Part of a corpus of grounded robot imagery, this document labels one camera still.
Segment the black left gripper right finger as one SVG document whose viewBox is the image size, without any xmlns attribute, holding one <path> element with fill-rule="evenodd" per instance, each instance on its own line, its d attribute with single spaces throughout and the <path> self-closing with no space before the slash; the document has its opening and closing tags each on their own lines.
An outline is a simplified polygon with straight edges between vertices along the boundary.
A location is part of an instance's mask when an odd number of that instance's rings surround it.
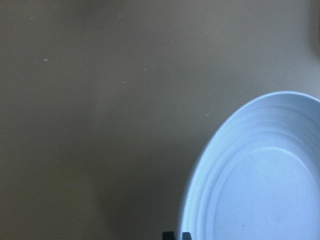
<svg viewBox="0 0 320 240">
<path fill-rule="evenodd" d="M 182 240 L 191 240 L 191 233 L 190 232 L 183 232 L 181 239 Z"/>
</svg>

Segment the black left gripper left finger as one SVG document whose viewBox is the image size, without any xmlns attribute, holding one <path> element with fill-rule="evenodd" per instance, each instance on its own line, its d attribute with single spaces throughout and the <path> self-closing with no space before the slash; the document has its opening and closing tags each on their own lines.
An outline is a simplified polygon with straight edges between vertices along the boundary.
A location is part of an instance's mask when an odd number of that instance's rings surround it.
<svg viewBox="0 0 320 240">
<path fill-rule="evenodd" d="M 162 233 L 162 240 L 175 240 L 175 233 L 173 231 L 165 231 Z"/>
</svg>

